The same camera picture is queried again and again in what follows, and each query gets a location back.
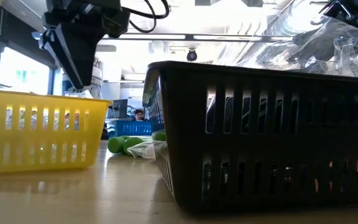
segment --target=black basket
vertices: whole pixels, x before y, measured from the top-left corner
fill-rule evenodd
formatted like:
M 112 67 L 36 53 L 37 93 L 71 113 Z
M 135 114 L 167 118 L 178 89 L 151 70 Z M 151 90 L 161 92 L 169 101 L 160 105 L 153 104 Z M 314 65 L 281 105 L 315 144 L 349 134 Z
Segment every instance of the black basket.
M 144 104 L 181 208 L 358 203 L 358 78 L 159 62 Z

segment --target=window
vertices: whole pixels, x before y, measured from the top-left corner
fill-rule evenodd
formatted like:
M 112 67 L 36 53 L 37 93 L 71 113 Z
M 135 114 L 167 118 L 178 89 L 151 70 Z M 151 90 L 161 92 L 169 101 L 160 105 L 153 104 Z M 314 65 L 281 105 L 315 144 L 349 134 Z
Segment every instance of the window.
M 11 91 L 48 93 L 49 68 L 8 47 L 1 54 L 0 83 Z

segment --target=blue box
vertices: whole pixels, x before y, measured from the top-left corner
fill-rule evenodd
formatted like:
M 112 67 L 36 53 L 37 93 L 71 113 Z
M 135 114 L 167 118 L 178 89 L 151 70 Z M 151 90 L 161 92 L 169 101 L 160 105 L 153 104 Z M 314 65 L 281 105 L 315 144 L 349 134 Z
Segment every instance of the blue box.
M 151 136 L 150 121 L 112 121 L 108 129 L 109 138 L 119 136 Z

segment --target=green toy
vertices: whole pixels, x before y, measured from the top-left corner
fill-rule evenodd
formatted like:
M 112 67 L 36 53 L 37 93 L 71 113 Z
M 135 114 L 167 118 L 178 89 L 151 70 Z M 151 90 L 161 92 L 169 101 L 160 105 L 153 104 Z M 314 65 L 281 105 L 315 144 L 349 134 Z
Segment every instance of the green toy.
M 125 139 L 122 137 L 113 137 L 107 143 L 107 148 L 111 153 L 124 152 Z
M 132 156 L 132 154 L 128 152 L 128 148 L 130 148 L 132 146 L 136 146 L 137 144 L 140 144 L 142 142 L 144 142 L 144 140 L 141 138 L 137 138 L 137 137 L 130 137 L 130 138 L 126 139 L 124 142 L 124 152 L 127 155 Z
M 155 141 L 166 141 L 165 133 L 154 133 L 153 140 Z

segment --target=wooden table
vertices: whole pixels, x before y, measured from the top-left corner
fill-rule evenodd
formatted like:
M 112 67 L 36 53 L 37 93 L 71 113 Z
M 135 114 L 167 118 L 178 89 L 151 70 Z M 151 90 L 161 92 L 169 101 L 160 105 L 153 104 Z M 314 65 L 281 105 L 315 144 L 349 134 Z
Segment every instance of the wooden table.
M 358 208 L 194 216 L 180 210 L 155 162 L 106 153 L 85 170 L 0 174 L 0 224 L 358 223 Z

